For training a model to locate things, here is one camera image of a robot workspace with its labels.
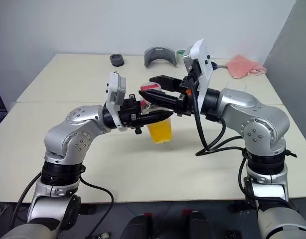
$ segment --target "cable clip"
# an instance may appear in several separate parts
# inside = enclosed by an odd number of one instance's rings
[[[288,149],[286,149],[285,150],[285,155],[286,156],[292,156],[292,157],[295,157],[295,158],[297,158],[297,155],[296,154],[294,154],[294,153],[292,153],[290,150],[288,150]]]

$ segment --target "pink towel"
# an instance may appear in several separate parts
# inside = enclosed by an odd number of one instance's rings
[[[246,75],[257,76],[266,73],[266,68],[257,61],[251,61],[244,56],[235,56],[226,64],[229,74],[235,79],[240,79]]]

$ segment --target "floor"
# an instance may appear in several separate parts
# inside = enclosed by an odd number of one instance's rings
[[[306,219],[306,198],[295,199],[302,216]],[[148,202],[148,203],[117,203],[96,230],[95,234],[110,233],[111,239],[118,239],[129,220],[140,214],[152,213],[155,235],[160,239],[182,239],[178,233],[183,223],[183,212],[196,210],[202,212],[209,220],[213,229],[213,238],[223,239],[224,230],[240,230],[244,239],[259,239],[256,212],[247,210],[232,214],[228,206],[233,201],[189,201],[189,202]],[[94,215],[79,216],[76,225],[69,231],[62,232],[59,239],[84,239],[107,209],[106,204],[97,206]],[[26,210],[19,213],[25,218]],[[0,237],[7,232],[12,216],[9,207],[0,219]]]

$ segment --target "yellow cup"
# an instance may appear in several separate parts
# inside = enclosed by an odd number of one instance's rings
[[[172,140],[171,119],[148,124],[149,132],[154,143],[165,143]]]

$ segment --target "white table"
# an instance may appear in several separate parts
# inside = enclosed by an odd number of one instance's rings
[[[169,75],[182,79],[187,75],[183,65],[174,67],[169,62],[162,61],[152,62],[146,68],[143,56],[124,56],[124,60],[122,67],[114,67],[109,55],[57,54],[17,101],[104,103],[110,71],[118,71],[127,78],[127,95],[136,94],[139,86],[148,82],[151,77]],[[213,61],[221,65],[228,60]],[[246,92],[256,96],[264,104],[282,104],[266,75],[233,80],[227,69],[217,69],[209,87],[221,90],[229,81],[245,83]]]
[[[16,202],[44,162],[44,136],[84,103],[18,103],[0,124],[0,201]],[[277,106],[287,112],[284,106]],[[285,138],[298,159],[287,157],[290,197],[306,197],[306,141],[291,120]],[[208,142],[220,131],[202,119]],[[237,184],[241,152],[195,157],[201,148],[193,117],[172,116],[173,140],[153,144],[146,127],[135,135],[113,130],[92,143],[85,180],[111,190],[117,202],[242,199]],[[227,130],[224,138],[237,135]],[[230,145],[243,146],[242,140]],[[25,198],[30,202],[33,188]],[[105,193],[80,185],[83,203],[108,202]]]

